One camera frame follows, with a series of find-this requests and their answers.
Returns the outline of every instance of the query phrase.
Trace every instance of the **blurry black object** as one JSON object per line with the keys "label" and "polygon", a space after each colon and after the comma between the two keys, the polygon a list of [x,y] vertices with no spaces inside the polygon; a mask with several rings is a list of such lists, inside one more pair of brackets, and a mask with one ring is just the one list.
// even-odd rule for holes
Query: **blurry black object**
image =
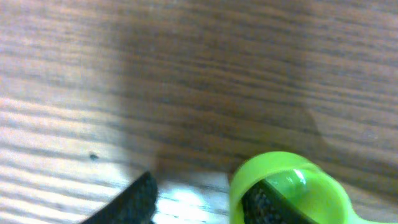
{"label": "blurry black object", "polygon": [[81,224],[150,224],[157,194],[156,180],[146,172],[111,203]]}

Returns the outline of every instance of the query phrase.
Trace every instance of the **wood grain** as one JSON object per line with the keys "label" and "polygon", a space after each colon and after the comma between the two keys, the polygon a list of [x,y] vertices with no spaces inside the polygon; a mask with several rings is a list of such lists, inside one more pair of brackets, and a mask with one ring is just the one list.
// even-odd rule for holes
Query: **wood grain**
{"label": "wood grain", "polygon": [[397,1],[0,8],[1,223],[77,223],[144,170],[156,223],[228,223],[228,177],[275,150],[398,222]]}

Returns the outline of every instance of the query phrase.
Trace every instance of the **wooden table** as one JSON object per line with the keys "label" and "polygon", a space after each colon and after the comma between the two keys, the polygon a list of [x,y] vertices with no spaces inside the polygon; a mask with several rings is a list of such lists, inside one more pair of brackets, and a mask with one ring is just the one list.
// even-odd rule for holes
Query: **wooden table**
{"label": "wooden table", "polygon": [[396,0],[0,10],[1,223],[77,223],[144,170],[156,223],[228,223],[228,177],[280,150],[398,222]]}

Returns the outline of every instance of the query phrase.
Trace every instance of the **black speck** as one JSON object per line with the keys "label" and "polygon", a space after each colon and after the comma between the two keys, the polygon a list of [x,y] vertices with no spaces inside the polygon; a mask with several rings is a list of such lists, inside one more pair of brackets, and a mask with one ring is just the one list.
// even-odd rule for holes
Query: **black speck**
{"label": "black speck", "polygon": [[92,161],[95,161],[95,160],[99,159],[99,157],[96,154],[94,154],[94,153],[90,153],[90,159]]}

